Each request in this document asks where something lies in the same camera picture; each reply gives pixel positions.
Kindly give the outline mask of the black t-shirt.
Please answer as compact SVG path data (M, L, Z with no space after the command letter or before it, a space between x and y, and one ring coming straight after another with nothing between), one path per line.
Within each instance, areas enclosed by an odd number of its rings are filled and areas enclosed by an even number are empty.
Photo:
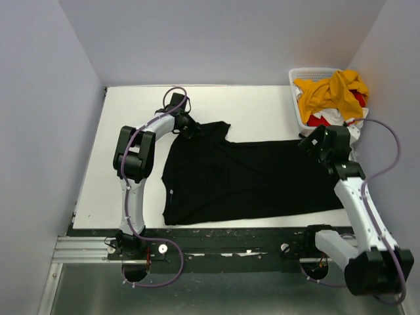
M167 225L283 217L340 209L334 182L298 140L230 142L230 125L179 135L163 169Z

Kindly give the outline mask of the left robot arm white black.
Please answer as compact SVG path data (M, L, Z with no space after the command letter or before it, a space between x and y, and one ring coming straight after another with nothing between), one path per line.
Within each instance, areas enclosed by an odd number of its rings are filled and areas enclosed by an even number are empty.
M150 121L140 127L124 126L119 132L112 162L123 196L116 246L131 259L139 259L146 252L144 189L154 167L156 142L168 133L179 133L187 139L203 135L190 110L186 89L172 87L163 96L163 107Z

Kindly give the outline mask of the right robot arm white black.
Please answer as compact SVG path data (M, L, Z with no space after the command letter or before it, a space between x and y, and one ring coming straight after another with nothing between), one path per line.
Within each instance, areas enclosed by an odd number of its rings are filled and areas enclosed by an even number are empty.
M351 223L357 245L352 246L326 225L307 228L302 240L309 257L326 254L344 272L353 295L406 296L406 280L414 264L409 249L402 249L383 223L368 192L360 164L350 160L350 131L344 126L319 126L299 144L316 158L335 180L334 192Z

